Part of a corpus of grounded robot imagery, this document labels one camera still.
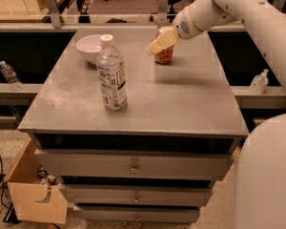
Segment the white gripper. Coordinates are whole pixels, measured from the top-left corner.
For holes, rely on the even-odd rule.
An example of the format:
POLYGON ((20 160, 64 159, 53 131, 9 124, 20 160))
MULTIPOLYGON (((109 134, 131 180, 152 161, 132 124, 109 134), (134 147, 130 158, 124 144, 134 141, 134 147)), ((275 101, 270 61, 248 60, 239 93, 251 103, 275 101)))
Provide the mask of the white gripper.
POLYGON ((177 43, 179 37, 184 40, 190 40, 202 33, 192 20, 190 8, 185 7, 174 18, 174 28, 161 28, 159 35, 148 47, 152 54, 158 54, 177 43))

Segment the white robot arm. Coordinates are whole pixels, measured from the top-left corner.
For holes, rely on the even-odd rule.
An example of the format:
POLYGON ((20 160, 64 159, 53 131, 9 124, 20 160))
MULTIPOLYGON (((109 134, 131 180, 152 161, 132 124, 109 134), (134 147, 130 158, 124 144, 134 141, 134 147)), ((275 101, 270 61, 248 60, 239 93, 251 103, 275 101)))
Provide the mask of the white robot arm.
MULTIPOLYGON (((157 37, 157 54, 179 39, 238 20, 286 91, 286 15, 267 0, 195 0, 157 37)), ((286 229, 286 114, 260 123, 246 138, 235 175, 233 229, 286 229)))

